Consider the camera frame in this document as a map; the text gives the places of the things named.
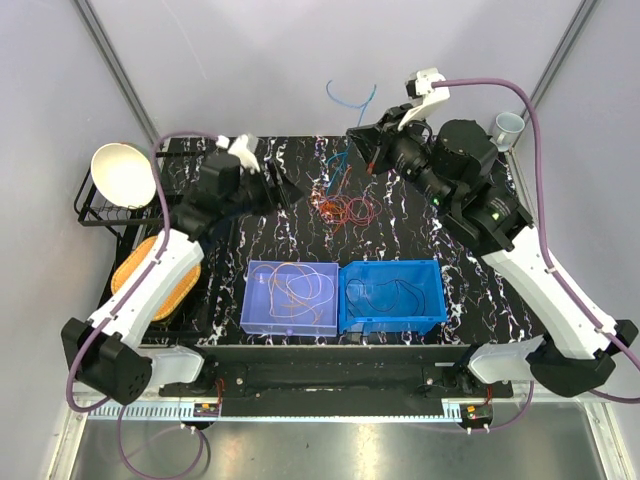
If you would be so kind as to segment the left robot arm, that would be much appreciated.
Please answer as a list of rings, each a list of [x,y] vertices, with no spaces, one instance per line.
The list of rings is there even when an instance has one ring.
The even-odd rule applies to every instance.
[[[165,227],[124,285],[89,319],[72,318],[61,331],[69,373],[66,395],[80,382],[106,399],[129,405],[149,387],[181,383],[196,396],[215,386],[216,372],[185,347],[143,349],[143,336],[161,306],[223,225],[243,215],[286,210],[303,196],[275,163],[252,167],[239,155],[205,157],[199,178],[164,216]]]

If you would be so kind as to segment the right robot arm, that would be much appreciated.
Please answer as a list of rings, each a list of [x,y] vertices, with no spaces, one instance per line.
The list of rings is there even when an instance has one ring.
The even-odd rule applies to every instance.
[[[411,184],[450,236],[504,278],[545,327],[531,340],[470,347],[452,369],[457,390],[472,397],[496,382],[535,381],[571,398],[604,385],[637,327],[556,279],[561,270],[545,264],[531,214],[491,181],[499,152],[476,122],[450,120],[434,133],[423,120],[403,125],[409,109],[393,107],[374,124],[348,129],[368,172],[394,171]]]

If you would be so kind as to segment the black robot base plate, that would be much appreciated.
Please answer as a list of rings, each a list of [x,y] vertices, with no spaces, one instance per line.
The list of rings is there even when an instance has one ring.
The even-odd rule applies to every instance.
[[[222,395],[222,415],[239,417],[393,417],[441,415],[442,400],[510,399],[498,382],[455,378],[464,346],[216,346],[193,384],[161,388],[163,397]]]

